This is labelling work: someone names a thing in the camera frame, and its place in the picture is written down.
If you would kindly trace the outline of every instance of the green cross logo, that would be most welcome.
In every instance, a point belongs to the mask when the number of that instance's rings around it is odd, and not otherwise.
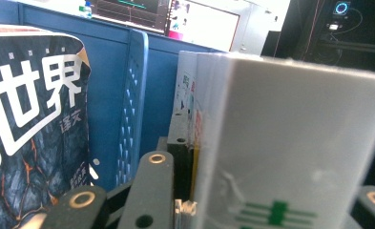
[[[316,214],[288,208],[285,201],[274,201],[272,206],[247,202],[236,216],[240,229],[272,226],[279,229],[312,229]]]

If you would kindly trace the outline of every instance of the blue plastic wall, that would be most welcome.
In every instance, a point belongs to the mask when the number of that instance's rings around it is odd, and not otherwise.
[[[107,191],[115,187],[125,71],[130,28],[0,1],[0,23],[34,26],[78,37],[85,45],[92,66],[88,90],[91,161],[100,155],[95,183]],[[215,52],[165,36],[148,33],[149,56],[140,139],[140,156],[156,148],[160,136],[169,132],[180,51]]]

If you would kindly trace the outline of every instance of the blurry white box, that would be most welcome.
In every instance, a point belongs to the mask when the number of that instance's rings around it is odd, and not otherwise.
[[[340,226],[375,152],[375,73],[199,53],[194,107],[194,228]]]

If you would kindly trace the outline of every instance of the white box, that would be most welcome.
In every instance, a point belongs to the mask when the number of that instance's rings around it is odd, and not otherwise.
[[[338,228],[375,152],[375,73],[199,53],[196,82],[194,228]]]

